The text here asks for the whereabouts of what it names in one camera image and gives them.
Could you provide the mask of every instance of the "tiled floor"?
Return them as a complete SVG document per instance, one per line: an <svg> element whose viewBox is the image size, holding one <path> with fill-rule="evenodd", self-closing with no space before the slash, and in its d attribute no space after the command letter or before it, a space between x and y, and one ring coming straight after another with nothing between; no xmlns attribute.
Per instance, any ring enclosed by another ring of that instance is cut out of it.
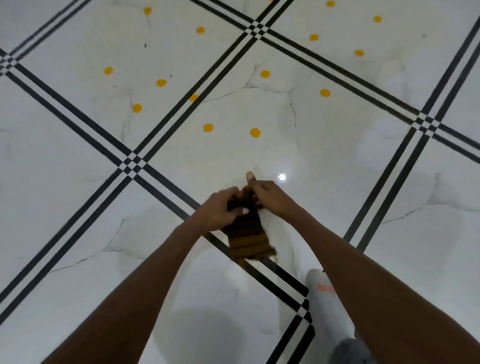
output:
<svg viewBox="0 0 480 364"><path fill-rule="evenodd" d="M206 198L277 180L480 339L475 0L6 0L0 362L39 363ZM300 236L199 241L142 363L303 363Z"/></svg>

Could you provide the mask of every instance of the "orange dot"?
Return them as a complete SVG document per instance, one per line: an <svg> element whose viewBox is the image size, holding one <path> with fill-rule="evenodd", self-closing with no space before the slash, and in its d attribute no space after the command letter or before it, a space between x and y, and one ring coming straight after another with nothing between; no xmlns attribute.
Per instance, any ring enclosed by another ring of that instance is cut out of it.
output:
<svg viewBox="0 0 480 364"><path fill-rule="evenodd" d="M205 124L204 125L204 132L205 133L211 133L213 131L213 125L212 124Z"/></svg>
<svg viewBox="0 0 480 364"><path fill-rule="evenodd" d="M253 128L252 130L250 130L250 135L252 136L252 138L258 138L261 133L262 132L257 128Z"/></svg>
<svg viewBox="0 0 480 364"><path fill-rule="evenodd" d="M132 111L135 113L135 114L138 114L140 111L143 110L143 107L142 105L140 104L135 104L132 106Z"/></svg>
<svg viewBox="0 0 480 364"><path fill-rule="evenodd" d="M330 90L327 90L326 88L320 91L320 95L323 97L330 97L330 94L331 94Z"/></svg>

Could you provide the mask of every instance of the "yellow circle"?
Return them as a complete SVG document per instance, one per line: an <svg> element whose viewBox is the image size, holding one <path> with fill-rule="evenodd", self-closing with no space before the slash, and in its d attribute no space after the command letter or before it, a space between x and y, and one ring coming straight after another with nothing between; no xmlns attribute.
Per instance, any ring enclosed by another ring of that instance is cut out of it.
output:
<svg viewBox="0 0 480 364"><path fill-rule="evenodd" d="M205 124L204 125L204 132L205 133L211 133L213 131L213 125L212 124Z"/></svg>
<svg viewBox="0 0 480 364"><path fill-rule="evenodd" d="M140 104L135 104L132 106L132 111L136 114L138 114L142 110L143 110L143 107Z"/></svg>
<svg viewBox="0 0 480 364"><path fill-rule="evenodd" d="M156 85L157 87L163 87L167 84L165 80L157 80Z"/></svg>
<svg viewBox="0 0 480 364"><path fill-rule="evenodd" d="M252 130L250 130L250 135L252 136L252 138L258 138L261 133L262 132L257 128L253 128Z"/></svg>
<svg viewBox="0 0 480 364"><path fill-rule="evenodd" d="M260 72L260 77L261 77L261 78L268 78L268 77L270 77L271 75L272 75L272 74L270 73L270 71L267 71L267 70Z"/></svg>
<svg viewBox="0 0 480 364"><path fill-rule="evenodd" d="M324 88L322 91L320 91L320 96L323 96L323 97L330 97L330 90L327 90L326 88Z"/></svg>

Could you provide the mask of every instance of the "yellow dot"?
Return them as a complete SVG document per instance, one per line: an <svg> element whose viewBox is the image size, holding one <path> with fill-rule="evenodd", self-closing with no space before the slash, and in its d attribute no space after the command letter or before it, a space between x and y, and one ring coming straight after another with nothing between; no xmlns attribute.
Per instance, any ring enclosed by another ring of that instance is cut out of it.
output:
<svg viewBox="0 0 480 364"><path fill-rule="evenodd" d="M213 131L213 125L212 124L205 124L204 125L204 132L205 133L211 133Z"/></svg>
<svg viewBox="0 0 480 364"><path fill-rule="evenodd" d="M143 110L142 105L140 104L135 104L132 106L132 110L134 113L138 114L140 111Z"/></svg>
<svg viewBox="0 0 480 364"><path fill-rule="evenodd" d="M271 75L272 75L272 74L270 73L270 71L267 71L267 70L260 72L260 77L261 77L261 78L268 78L268 77L270 77Z"/></svg>
<svg viewBox="0 0 480 364"><path fill-rule="evenodd" d="M250 135L252 136L252 138L258 138L261 133L262 132L257 128L253 128L252 130L250 130Z"/></svg>
<svg viewBox="0 0 480 364"><path fill-rule="evenodd" d="M320 91L320 95L323 97L330 97L330 94L331 94L330 90L327 90L326 88Z"/></svg>

